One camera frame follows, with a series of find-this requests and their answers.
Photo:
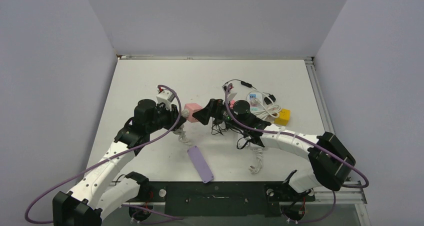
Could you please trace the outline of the pink cube socket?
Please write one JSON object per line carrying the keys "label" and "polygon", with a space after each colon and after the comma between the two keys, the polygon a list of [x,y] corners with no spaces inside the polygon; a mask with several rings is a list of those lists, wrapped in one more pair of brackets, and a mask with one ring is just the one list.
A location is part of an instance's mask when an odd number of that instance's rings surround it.
{"label": "pink cube socket", "polygon": [[197,103],[186,103],[184,105],[184,110],[182,111],[182,115],[186,120],[190,123],[197,123],[199,122],[198,119],[196,119],[193,114],[200,111],[203,107],[200,106]]}

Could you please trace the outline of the white multi-socket power strip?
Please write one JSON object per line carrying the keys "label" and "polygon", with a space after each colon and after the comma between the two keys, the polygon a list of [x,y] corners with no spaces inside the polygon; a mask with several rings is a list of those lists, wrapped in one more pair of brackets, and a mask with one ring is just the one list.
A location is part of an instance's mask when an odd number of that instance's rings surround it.
{"label": "white multi-socket power strip", "polygon": [[264,111],[264,97],[260,91],[250,91],[246,96],[246,100],[250,105],[250,111],[252,113],[259,113]]}

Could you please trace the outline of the black plug adapter with cable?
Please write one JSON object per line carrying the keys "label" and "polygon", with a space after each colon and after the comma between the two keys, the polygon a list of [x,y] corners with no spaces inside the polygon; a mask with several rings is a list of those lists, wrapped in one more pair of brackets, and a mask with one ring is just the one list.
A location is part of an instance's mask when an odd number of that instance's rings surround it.
{"label": "black plug adapter with cable", "polygon": [[224,91],[226,91],[226,90],[227,90],[227,86],[228,86],[231,82],[234,82],[234,81],[239,82],[239,83],[240,83],[242,86],[244,86],[244,87],[247,87],[247,88],[249,88],[249,89],[253,89],[253,91],[254,91],[254,92],[259,92],[259,93],[261,93],[261,94],[262,94],[262,97],[263,97],[263,100],[264,100],[264,102],[265,102],[267,105],[273,104],[273,103],[275,103],[275,102],[277,101],[277,100],[276,100],[276,97],[275,97],[273,94],[268,93],[268,92],[262,92],[262,91],[259,91],[259,90],[258,90],[256,87],[254,87],[251,83],[246,82],[246,81],[241,80],[241,79],[230,79],[229,81],[225,82],[225,83],[222,85],[223,90],[224,90]]}

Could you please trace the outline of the yellow cube plug adapter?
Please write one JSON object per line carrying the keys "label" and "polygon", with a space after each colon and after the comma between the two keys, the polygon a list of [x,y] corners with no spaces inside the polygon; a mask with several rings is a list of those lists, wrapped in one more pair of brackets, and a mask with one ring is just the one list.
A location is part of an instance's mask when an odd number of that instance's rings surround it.
{"label": "yellow cube plug adapter", "polygon": [[274,119],[274,123],[280,126],[287,126],[291,118],[291,111],[289,109],[281,109],[278,117]]}

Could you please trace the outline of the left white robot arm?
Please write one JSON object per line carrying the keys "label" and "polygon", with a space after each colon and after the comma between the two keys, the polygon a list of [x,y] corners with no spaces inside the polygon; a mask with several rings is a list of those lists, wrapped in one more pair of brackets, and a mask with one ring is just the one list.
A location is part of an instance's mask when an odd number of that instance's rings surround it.
{"label": "left white robot arm", "polygon": [[144,146],[153,143],[152,133],[166,129],[170,133],[185,123],[180,104],[166,105],[142,99],[114,137],[102,159],[86,169],[83,178],[68,192],[58,192],[52,200],[55,226],[100,226],[123,203],[134,198],[143,201],[149,187],[135,178],[125,178],[108,188],[113,179]]}

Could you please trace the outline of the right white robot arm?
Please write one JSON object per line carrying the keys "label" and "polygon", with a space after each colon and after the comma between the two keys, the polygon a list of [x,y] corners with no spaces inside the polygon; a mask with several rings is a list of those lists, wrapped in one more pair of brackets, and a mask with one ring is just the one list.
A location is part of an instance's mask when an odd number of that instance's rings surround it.
{"label": "right white robot arm", "polygon": [[241,131],[251,146],[279,149],[307,160],[309,168],[295,170],[284,181],[282,193],[289,200],[317,187],[339,191],[356,164],[335,134],[326,131],[313,135],[284,129],[251,113],[245,100],[238,100],[229,107],[222,99],[211,99],[192,116],[203,125],[214,119]]}

